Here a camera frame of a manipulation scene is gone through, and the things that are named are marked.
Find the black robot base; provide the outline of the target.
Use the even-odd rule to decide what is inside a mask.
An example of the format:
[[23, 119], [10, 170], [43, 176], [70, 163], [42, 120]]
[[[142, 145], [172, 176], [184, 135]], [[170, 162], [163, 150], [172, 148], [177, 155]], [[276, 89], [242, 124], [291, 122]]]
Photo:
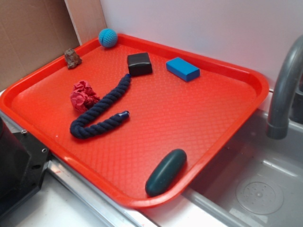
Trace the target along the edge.
[[0, 121], [0, 217], [42, 187], [50, 151], [29, 132], [12, 133]]

